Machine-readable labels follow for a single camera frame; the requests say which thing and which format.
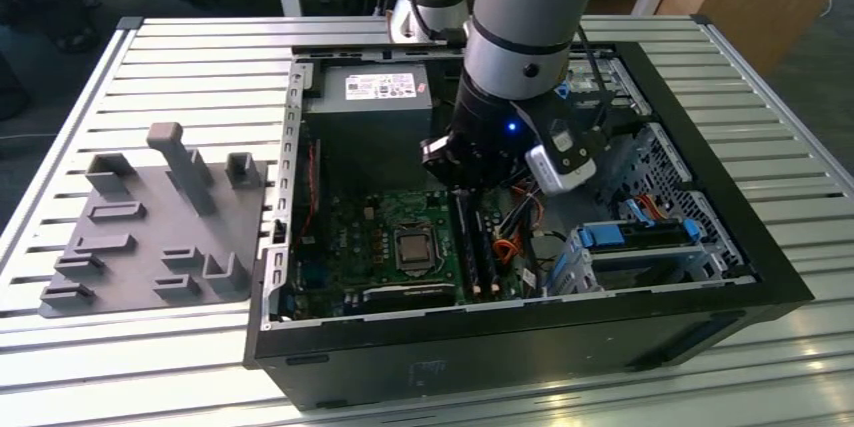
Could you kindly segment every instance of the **screw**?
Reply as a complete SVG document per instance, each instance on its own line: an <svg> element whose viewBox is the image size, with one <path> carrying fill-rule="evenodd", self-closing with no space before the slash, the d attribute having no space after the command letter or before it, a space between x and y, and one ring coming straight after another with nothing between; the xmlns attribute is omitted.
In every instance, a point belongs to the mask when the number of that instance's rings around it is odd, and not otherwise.
<svg viewBox="0 0 854 427"><path fill-rule="evenodd" d="M528 64L521 69L521 75L524 75L528 78L536 77L536 74L539 74L539 65L536 64Z"/></svg>

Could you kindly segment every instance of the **gray base plate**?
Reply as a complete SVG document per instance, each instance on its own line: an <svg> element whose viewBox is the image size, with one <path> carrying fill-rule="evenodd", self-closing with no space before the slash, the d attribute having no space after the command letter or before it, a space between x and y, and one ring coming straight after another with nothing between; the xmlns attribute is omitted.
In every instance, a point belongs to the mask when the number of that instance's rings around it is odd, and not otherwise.
<svg viewBox="0 0 854 427"><path fill-rule="evenodd" d="M110 205L96 190L92 190L82 215L72 234L64 256L77 256L74 251L80 239L86 244L97 244L98 238L108 236L120 239L129 234L134 242L124 249L93 252L102 263L96 272L81 269L66 278L58 272L53 275L50 289L62 288L69 283L81 284L93 294L85 302L42 302L38 314L42 317L101 314L129 310L163 307L216 304L240 301L248 298L248 282L237 289L213 290L211 282L203 278L201 263L187 267L167 267L160 260L164 249L193 247L203 256L211 255L223 268L228 266L233 252L239 264L245 269L245 278L251 277L255 264L257 233L264 201L264 183L256 188L232 189L225 176L225 164L208 164L213 183L208 188L217 211L207 217L199 217L180 191L167 177L168 167L136 168L136 175L122 178L129 197L122 199L142 204L141 218L113 219L93 222L89 214L93 208ZM267 178L267 166L257 162L260 178ZM175 292L160 295L154 279L175 278L187 274L193 292Z"/></svg>

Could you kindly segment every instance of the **aluminum extrusion table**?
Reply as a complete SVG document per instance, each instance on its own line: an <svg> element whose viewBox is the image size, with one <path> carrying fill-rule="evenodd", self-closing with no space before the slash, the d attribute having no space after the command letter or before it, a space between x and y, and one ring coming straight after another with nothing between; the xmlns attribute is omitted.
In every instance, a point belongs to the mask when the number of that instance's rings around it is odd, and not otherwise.
<svg viewBox="0 0 854 427"><path fill-rule="evenodd" d="M699 427L851 420L854 183L714 27L686 17L587 17L584 27L594 41L642 43L816 296L686 364L300 413L267 375L240 366L248 302L38 317L38 294L89 191L81 172L93 153L120 150L133 165L161 162L144 149L148 124L177 121L205 160L249 151L271 163L275 178L288 47L387 39L384 24L369 18L146 19L124 27L0 238L2 425Z"/></svg>

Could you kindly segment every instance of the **motherboard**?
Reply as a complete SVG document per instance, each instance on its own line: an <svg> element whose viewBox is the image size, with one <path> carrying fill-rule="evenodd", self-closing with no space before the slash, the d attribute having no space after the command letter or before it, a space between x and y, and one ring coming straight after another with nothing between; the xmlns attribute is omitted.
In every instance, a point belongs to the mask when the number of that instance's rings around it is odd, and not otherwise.
<svg viewBox="0 0 854 427"><path fill-rule="evenodd" d="M495 203L483 215L499 221ZM331 199L323 245L297 257L297 318L325 318L476 302L455 245L447 193L387 192ZM500 295L517 296L515 272L499 279Z"/></svg>

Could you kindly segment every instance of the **power supply label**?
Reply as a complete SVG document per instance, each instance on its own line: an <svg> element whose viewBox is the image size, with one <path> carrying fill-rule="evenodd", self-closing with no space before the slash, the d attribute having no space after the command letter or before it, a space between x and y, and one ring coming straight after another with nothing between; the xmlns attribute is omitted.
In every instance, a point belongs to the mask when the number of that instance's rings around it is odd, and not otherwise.
<svg viewBox="0 0 854 427"><path fill-rule="evenodd" d="M416 97L412 74L365 74L347 77L347 100Z"/></svg>

